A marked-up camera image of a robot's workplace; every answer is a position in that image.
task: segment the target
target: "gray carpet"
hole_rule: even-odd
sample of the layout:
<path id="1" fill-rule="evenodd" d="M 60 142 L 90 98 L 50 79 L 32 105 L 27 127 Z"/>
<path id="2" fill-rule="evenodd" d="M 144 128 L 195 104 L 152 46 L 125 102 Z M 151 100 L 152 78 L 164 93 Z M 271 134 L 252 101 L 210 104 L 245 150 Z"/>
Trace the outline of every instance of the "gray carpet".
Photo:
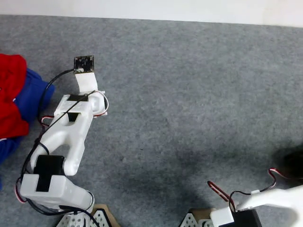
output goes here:
<path id="1" fill-rule="evenodd" d="M 177 227 L 189 208 L 223 206 L 207 180 L 227 192 L 263 188 L 275 152 L 302 142 L 303 29 L 0 16 L 0 30 L 0 52 L 22 54 L 45 80 L 71 68 L 74 56 L 95 55 L 109 115 L 94 120 L 71 179 L 123 227 Z M 61 78 L 45 113 L 77 92 L 72 74 Z M 38 133 L 35 123 L 0 166 L 0 226 L 58 220 L 13 192 Z M 264 227 L 285 226 L 284 210 L 258 211 Z"/>

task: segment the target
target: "white robotic arm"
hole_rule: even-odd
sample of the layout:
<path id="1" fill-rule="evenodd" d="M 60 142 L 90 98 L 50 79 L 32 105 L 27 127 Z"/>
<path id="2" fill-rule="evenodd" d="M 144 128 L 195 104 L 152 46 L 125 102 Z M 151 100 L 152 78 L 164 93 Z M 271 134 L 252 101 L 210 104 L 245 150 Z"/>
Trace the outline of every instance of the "white robotic arm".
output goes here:
<path id="1" fill-rule="evenodd" d="M 253 208 L 267 205 L 272 207 L 288 208 L 295 214 L 289 219 L 289 227 L 303 227 L 303 185 L 287 190 L 271 189 L 264 192 L 253 192 L 244 202 L 236 208 L 237 212 L 251 210 Z M 229 207 L 211 212 L 214 227 L 223 226 L 236 222 Z"/>
<path id="2" fill-rule="evenodd" d="M 98 91 L 93 56 L 75 58 L 74 69 L 80 93 L 61 99 L 50 127 L 31 156 L 34 173 L 23 175 L 20 194 L 48 208 L 59 210 L 63 205 L 91 212 L 93 195 L 66 176 L 77 173 L 91 122 L 94 116 L 107 114 L 108 101 L 104 92 Z M 52 155 L 64 144 L 69 145 L 65 157 Z"/>

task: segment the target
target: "red cloth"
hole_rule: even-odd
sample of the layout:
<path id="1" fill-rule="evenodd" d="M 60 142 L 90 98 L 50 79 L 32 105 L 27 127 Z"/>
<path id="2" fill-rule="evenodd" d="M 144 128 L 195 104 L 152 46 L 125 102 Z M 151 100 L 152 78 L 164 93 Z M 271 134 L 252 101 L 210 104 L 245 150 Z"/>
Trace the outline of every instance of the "red cloth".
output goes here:
<path id="1" fill-rule="evenodd" d="M 13 102 L 24 86 L 26 71 L 22 56 L 0 54 L 0 139 L 28 134 L 28 123 Z"/>

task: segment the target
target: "blue fabric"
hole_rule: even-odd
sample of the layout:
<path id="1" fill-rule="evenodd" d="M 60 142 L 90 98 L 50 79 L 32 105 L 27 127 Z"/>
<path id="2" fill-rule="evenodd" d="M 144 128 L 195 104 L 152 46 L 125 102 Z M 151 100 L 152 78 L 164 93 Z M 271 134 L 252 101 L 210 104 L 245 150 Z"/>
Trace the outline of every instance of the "blue fabric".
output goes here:
<path id="1" fill-rule="evenodd" d="M 29 124 L 34 121 L 37 116 L 40 97 L 47 85 L 42 81 L 39 74 L 27 69 L 27 77 L 25 84 L 15 100 L 15 104 L 19 108 L 22 119 Z M 54 86 L 51 85 L 47 90 L 42 104 L 42 110 L 47 107 L 54 92 Z M 19 146 L 23 137 L 7 138 L 0 141 L 0 164 Z"/>

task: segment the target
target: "white wall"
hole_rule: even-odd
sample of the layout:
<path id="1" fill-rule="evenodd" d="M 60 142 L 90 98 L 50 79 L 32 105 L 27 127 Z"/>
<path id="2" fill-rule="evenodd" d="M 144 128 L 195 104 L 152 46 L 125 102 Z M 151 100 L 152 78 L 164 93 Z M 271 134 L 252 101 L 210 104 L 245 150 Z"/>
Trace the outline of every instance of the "white wall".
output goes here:
<path id="1" fill-rule="evenodd" d="M 303 27 L 303 0 L 0 0 L 0 14 Z"/>

